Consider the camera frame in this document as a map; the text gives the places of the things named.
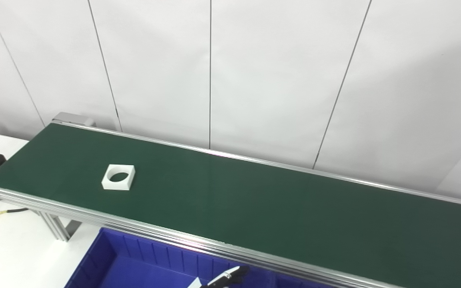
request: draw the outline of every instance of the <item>green conveyor belt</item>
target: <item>green conveyor belt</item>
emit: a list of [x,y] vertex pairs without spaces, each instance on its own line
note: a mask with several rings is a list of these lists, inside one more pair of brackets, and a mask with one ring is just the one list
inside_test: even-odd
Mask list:
[[[133,164],[106,191],[108,164]],[[461,288],[461,204],[50,124],[0,188],[407,288]]]

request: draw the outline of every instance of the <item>conveyor belt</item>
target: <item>conveyor belt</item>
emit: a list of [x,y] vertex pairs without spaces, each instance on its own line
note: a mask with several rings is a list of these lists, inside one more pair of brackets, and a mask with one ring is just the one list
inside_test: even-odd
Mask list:
[[49,124],[0,199],[334,286],[461,287],[460,200],[89,126]]

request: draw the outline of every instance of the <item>blue storage bin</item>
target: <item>blue storage bin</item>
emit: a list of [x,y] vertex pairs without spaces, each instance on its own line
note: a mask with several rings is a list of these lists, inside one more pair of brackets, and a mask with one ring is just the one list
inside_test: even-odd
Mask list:
[[[66,288],[187,288],[243,264],[101,228]],[[250,266],[232,288],[330,288]]]

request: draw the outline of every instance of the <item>white square block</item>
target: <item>white square block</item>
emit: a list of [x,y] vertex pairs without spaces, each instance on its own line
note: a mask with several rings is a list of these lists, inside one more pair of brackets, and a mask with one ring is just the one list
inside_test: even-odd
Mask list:
[[[128,177],[118,182],[111,181],[111,177],[118,173],[127,173]],[[101,181],[102,187],[105,190],[129,190],[133,182],[134,173],[135,170],[133,165],[110,164]]]

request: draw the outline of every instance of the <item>white tabletop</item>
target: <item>white tabletop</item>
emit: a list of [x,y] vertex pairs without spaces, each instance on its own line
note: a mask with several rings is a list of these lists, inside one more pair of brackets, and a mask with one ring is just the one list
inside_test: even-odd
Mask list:
[[[26,143],[0,135],[0,154],[8,159]],[[0,210],[12,208],[18,207],[0,202]],[[64,287],[98,231],[82,224],[62,242],[31,211],[0,215],[0,287]]]

